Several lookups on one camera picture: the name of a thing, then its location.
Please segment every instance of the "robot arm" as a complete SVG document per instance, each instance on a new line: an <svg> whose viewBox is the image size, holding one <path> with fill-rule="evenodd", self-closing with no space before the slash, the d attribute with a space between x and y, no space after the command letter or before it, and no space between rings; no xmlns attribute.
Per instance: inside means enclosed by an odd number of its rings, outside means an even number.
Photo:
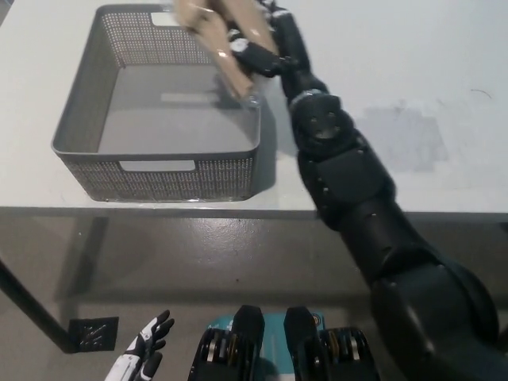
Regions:
<svg viewBox="0 0 508 381"><path fill-rule="evenodd" d="M164 311L150 321L136 336L125 352L117 358L105 381L150 381L159 368L166 345L164 338L175 324Z"/></svg>
<svg viewBox="0 0 508 381"><path fill-rule="evenodd" d="M244 18L225 17L219 2L206 4L222 19L221 33L229 41L226 55L237 61L236 69L227 70L251 80L254 74L280 76L302 181L321 219L341 234L370 287L373 317L407 379L506 379L508 360L495 350L498 318L490 295L407 220L386 168L342 110L341 100L312 73L291 13L273 0L258 0L256 12L261 10L272 31L275 52L249 38ZM199 27L184 26L203 38ZM232 94L240 93L233 88Z"/></svg>

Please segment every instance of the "robotic fingers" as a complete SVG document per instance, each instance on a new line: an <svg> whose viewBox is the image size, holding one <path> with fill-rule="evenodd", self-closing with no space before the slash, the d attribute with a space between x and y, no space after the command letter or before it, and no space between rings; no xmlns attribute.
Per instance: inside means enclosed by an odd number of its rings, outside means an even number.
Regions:
<svg viewBox="0 0 508 381"><path fill-rule="evenodd" d="M105 381L150 381L159 368L164 338L175 324L169 310L150 321L117 358Z"/></svg>

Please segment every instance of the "table leg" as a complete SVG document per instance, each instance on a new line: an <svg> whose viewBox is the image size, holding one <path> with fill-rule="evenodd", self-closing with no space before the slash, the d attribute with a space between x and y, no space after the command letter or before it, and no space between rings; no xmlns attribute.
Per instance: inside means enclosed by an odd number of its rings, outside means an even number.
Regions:
<svg viewBox="0 0 508 381"><path fill-rule="evenodd" d="M72 319L65 330L0 260L0 290L64 353L112 351L118 317Z"/></svg>

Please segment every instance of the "teal box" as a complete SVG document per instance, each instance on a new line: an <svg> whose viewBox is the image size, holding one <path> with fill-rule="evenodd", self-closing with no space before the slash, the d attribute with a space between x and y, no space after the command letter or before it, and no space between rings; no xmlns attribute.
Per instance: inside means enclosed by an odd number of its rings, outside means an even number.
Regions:
<svg viewBox="0 0 508 381"><path fill-rule="evenodd" d="M313 312L318 331L325 329L323 314ZM263 314L264 335L260 361L256 365L256 381L294 381L293 363L287 351L284 318L282 314ZM212 321L208 328L231 330L233 315L224 315Z"/></svg>

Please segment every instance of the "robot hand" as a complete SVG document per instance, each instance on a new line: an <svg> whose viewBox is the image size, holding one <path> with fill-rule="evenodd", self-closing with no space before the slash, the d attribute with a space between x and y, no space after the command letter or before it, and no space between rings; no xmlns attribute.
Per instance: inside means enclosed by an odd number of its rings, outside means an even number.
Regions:
<svg viewBox="0 0 508 381"><path fill-rule="evenodd" d="M164 338L175 324L169 310L150 321L139 332L123 355L117 358L105 381L150 381L159 368L166 345Z"/></svg>

